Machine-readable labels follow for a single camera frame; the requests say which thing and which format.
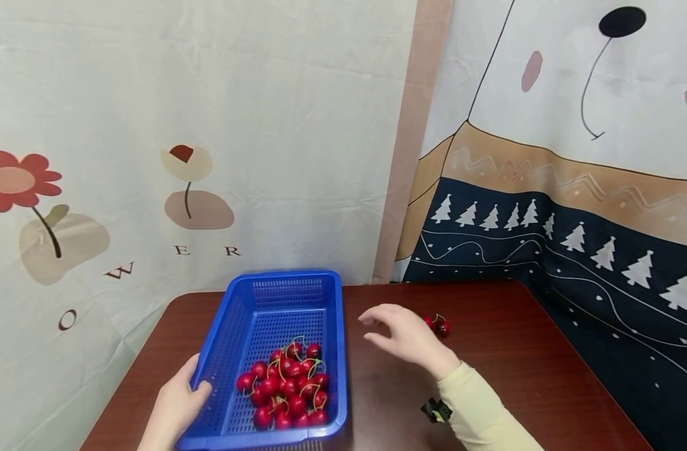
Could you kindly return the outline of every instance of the wooden table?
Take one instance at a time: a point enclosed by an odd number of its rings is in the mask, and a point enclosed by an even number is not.
[[[200,350],[221,293],[173,300],[101,414],[83,451],[135,450],[158,389]],[[463,450],[450,428],[419,408],[436,385],[378,351],[359,314],[397,303],[439,313],[445,343],[476,369],[547,451],[651,450],[524,286],[513,282],[351,286],[343,289],[349,352],[349,421],[325,450]]]

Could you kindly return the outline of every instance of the christmas tree pattern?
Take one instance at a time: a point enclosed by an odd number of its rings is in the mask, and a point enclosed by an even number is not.
[[[547,222],[544,223],[544,233],[547,233],[549,239],[553,239],[552,234],[554,233],[554,213],[550,215]]]
[[[448,221],[449,219],[449,213],[451,213],[451,209],[449,206],[451,206],[451,200],[449,198],[451,197],[451,194],[446,195],[446,199],[444,199],[439,206],[439,208],[435,211],[434,215],[431,217],[431,219],[436,220],[437,224],[440,224],[442,221]]]
[[[682,308],[687,311],[687,275],[677,279],[677,283],[667,288],[666,293],[660,294],[660,298],[668,300],[669,305],[667,307],[672,310]]]
[[[484,230],[499,228],[499,226],[496,224],[496,222],[499,221],[499,210],[496,209],[497,205],[498,204],[494,204],[494,208],[491,209],[489,215],[480,224],[480,227],[483,227]]]
[[[639,258],[637,262],[634,262],[626,270],[622,271],[622,274],[629,279],[627,281],[628,284],[638,284],[644,286],[644,288],[649,288],[647,279],[652,277],[649,269],[652,268],[652,255],[654,253],[653,251],[647,251],[644,257]]]
[[[459,223],[459,227],[464,227],[465,225],[474,225],[475,224],[475,217],[476,217],[476,201],[471,204],[469,208],[466,209],[466,212],[463,212],[460,216],[459,219],[457,219],[454,222]]]
[[[537,223],[537,200],[532,199],[532,203],[529,204],[524,213],[524,219],[522,220],[522,225],[524,227],[529,227],[529,224]]]
[[[509,217],[509,221],[506,222],[506,225],[504,228],[506,230],[509,230],[511,232],[511,229],[519,225],[519,203],[517,202],[514,205],[514,210],[511,212],[511,216]]]
[[[572,233],[567,235],[567,238],[562,241],[562,245],[567,246],[567,251],[576,249],[577,251],[584,252],[582,244],[584,244],[584,223],[579,222],[579,225],[572,230]]]
[[[612,262],[614,261],[614,237],[609,237],[609,241],[605,243],[602,248],[597,251],[596,255],[590,257],[592,260],[597,262],[598,269],[604,267],[613,271]]]

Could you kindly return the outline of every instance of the pile of cherries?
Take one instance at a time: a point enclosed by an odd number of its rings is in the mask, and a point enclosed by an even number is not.
[[[424,317],[424,321],[426,324],[429,326],[429,328],[434,331],[434,333],[440,337],[440,338],[446,338],[449,336],[451,333],[451,327],[449,326],[449,322],[440,314],[436,314],[436,317],[432,319],[432,317],[426,315]]]
[[[257,361],[236,381],[236,389],[257,409],[253,425],[259,431],[323,426],[328,423],[328,375],[321,346],[304,347],[294,338],[271,354],[268,364]]]

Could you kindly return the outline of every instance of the fabric backdrop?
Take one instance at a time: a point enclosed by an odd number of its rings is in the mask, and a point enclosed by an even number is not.
[[[629,3],[454,4],[395,277],[522,281],[682,451],[687,1]]]
[[[78,449],[180,294],[371,282],[420,10],[0,1],[0,451]]]

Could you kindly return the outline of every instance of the blue plastic basket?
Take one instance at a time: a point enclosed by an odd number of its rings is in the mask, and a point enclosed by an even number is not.
[[[329,423],[323,427],[258,432],[248,398],[235,381],[255,361],[305,335],[320,344],[329,375]],[[342,282],[333,271],[264,272],[231,281],[201,350],[191,380],[212,385],[196,421],[177,443],[179,451],[244,450],[296,445],[334,435],[348,415]]]

